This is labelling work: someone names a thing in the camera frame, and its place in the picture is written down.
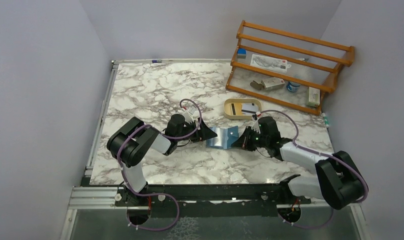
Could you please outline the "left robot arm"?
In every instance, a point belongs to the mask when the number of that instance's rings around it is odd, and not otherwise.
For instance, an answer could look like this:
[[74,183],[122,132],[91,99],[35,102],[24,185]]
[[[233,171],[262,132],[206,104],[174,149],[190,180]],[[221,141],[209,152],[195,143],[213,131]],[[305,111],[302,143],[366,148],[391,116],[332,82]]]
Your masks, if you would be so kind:
[[130,189],[127,196],[129,201],[138,206],[147,198],[144,190],[147,181],[141,161],[148,150],[153,149],[168,156],[176,150],[180,141],[197,143],[215,137],[217,133],[203,119],[199,117],[193,120],[187,113],[172,115],[165,132],[133,117],[109,138],[107,149],[122,168],[125,185]]

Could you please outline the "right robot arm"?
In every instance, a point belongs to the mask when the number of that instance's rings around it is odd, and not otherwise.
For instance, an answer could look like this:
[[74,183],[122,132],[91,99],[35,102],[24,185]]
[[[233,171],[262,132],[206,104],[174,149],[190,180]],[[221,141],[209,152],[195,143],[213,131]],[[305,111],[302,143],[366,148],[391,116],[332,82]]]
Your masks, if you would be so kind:
[[234,149],[253,152],[258,148],[267,151],[271,158],[299,165],[314,177],[293,175],[281,181],[279,199],[289,204],[298,197],[325,200],[335,210],[362,199],[368,191],[350,155],[344,151],[322,153],[282,137],[276,121],[270,116],[259,118],[248,126],[231,145]]

